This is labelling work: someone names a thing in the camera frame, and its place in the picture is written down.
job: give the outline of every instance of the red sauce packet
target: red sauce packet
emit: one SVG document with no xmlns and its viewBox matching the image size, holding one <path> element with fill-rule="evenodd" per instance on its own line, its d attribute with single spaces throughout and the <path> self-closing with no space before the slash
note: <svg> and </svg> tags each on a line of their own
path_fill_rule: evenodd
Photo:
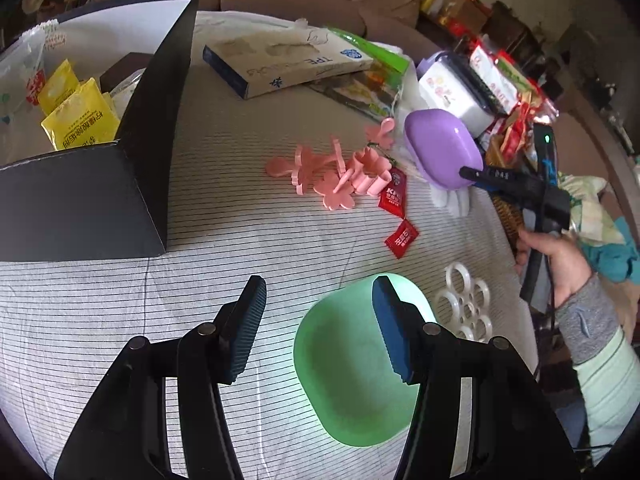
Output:
<svg viewBox="0 0 640 480">
<path fill-rule="evenodd" d="M 396 232 L 385 240 L 385 244 L 396 255 L 396 258 L 402 258 L 411 242 L 417 237 L 418 231 L 405 219 L 402 220 Z"/>
<path fill-rule="evenodd" d="M 391 168 L 391 182 L 380 193 L 378 207 L 389 211 L 392 215 L 404 218 L 404 202 L 406 201 L 406 175 L 398 168 Z"/>
</svg>

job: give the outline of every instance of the brown box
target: brown box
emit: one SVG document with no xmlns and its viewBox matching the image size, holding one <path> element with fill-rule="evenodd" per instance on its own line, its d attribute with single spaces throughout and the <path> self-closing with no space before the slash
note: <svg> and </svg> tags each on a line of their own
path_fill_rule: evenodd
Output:
<svg viewBox="0 0 640 480">
<path fill-rule="evenodd" d="M 476 35 L 480 34 L 487 20 L 486 14 L 472 0 L 443 0 L 440 12 Z"/>
</svg>

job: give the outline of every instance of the teal cloth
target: teal cloth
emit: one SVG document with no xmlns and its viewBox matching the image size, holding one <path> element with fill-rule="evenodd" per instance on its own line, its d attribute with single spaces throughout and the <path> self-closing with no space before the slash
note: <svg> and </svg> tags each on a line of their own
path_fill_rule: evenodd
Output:
<svg viewBox="0 0 640 480">
<path fill-rule="evenodd" d="M 612 282 L 619 283 L 629 279 L 640 285 L 640 255 L 629 225 L 622 216 L 614 224 L 625 237 L 624 245 L 606 244 L 593 247 L 580 243 L 580 248 L 591 267 Z"/>
</svg>

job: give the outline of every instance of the red packaging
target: red packaging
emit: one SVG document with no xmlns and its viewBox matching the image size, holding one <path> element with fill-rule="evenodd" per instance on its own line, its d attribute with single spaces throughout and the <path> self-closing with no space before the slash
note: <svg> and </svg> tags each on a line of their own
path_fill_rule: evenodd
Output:
<svg viewBox="0 0 640 480">
<path fill-rule="evenodd" d="M 392 215 L 404 218 L 404 202 L 406 201 L 406 175 L 398 168 L 391 168 L 391 182 L 380 193 L 378 207 L 389 211 Z"/>
<path fill-rule="evenodd" d="M 44 79 L 44 70 L 40 69 L 27 81 L 27 101 L 32 105 L 38 105 L 38 94 L 44 86 Z"/>
<path fill-rule="evenodd" d="M 400 227 L 385 240 L 386 246 L 391 249 L 396 258 L 402 258 L 411 242 L 418 237 L 418 231 L 408 220 L 402 220 Z"/>
</svg>

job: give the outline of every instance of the white plastic container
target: white plastic container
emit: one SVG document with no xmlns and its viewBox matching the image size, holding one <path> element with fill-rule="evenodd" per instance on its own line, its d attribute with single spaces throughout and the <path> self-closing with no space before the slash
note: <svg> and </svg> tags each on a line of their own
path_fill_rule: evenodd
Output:
<svg viewBox="0 0 640 480">
<path fill-rule="evenodd" d="M 473 138 L 479 137 L 501 112 L 482 88 L 484 83 L 455 54 L 441 52 L 418 66 L 424 70 L 418 86 L 431 108 L 446 110 L 465 123 Z"/>
</svg>

